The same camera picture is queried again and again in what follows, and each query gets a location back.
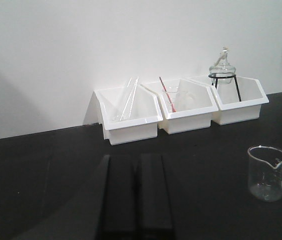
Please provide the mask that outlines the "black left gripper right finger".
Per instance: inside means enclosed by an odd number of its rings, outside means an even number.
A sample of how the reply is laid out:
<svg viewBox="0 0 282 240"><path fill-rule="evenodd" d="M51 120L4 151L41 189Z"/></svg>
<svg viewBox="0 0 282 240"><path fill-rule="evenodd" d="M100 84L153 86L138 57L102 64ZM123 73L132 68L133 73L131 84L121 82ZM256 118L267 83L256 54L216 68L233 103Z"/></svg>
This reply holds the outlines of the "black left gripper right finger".
<svg viewBox="0 0 282 240"><path fill-rule="evenodd" d="M137 223L140 240L175 238L162 157L147 153L137 166Z"/></svg>

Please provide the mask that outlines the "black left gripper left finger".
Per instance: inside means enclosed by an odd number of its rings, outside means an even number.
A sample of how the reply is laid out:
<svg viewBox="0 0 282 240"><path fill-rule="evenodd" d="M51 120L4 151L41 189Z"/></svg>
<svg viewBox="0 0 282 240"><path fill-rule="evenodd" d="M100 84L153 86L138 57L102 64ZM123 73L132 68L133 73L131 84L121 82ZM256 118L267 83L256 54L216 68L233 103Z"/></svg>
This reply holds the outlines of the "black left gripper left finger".
<svg viewBox="0 0 282 240"><path fill-rule="evenodd" d="M132 159L128 155L109 155L97 238L135 240L136 232L136 190Z"/></svg>

